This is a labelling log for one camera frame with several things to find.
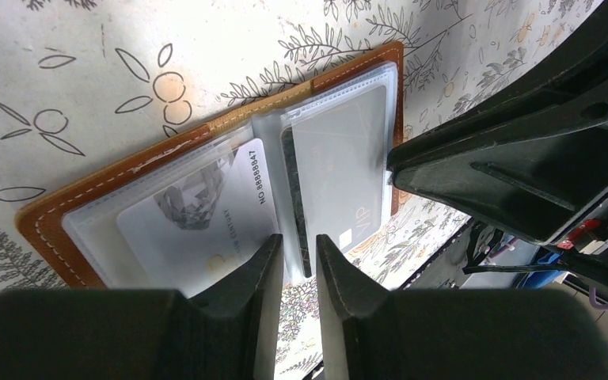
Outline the brown leather card holder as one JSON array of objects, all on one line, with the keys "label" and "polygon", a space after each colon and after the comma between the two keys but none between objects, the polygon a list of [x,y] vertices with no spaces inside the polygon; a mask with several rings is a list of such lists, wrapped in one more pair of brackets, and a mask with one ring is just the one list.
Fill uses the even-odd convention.
[{"label": "brown leather card holder", "polygon": [[397,212],[382,169],[402,138],[404,47],[392,42],[288,90],[156,143],[27,205],[17,230],[73,288],[175,288],[193,296],[283,237],[285,282],[313,273],[297,240],[285,131],[323,136],[370,166],[332,236],[349,250]]}]

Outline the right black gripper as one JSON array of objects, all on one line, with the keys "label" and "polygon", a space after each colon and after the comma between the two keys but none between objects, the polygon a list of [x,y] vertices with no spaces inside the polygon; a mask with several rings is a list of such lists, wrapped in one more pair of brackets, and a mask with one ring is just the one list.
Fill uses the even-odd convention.
[{"label": "right black gripper", "polygon": [[558,48],[469,111],[393,148],[393,184],[538,245],[548,267],[608,289],[608,121],[520,118],[608,79],[608,1]]}]

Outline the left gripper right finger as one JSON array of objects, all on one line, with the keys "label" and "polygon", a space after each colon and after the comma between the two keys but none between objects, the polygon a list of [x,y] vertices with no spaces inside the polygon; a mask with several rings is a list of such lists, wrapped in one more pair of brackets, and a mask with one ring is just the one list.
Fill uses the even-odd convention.
[{"label": "left gripper right finger", "polygon": [[390,291],[316,238],[327,379],[608,379],[608,343],[559,290]]}]

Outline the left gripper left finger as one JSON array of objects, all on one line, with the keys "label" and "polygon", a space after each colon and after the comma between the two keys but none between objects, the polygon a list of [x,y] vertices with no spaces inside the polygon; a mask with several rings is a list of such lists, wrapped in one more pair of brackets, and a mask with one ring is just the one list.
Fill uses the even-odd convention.
[{"label": "left gripper left finger", "polygon": [[271,379],[278,234],[198,295],[177,290],[0,293],[0,379]]}]

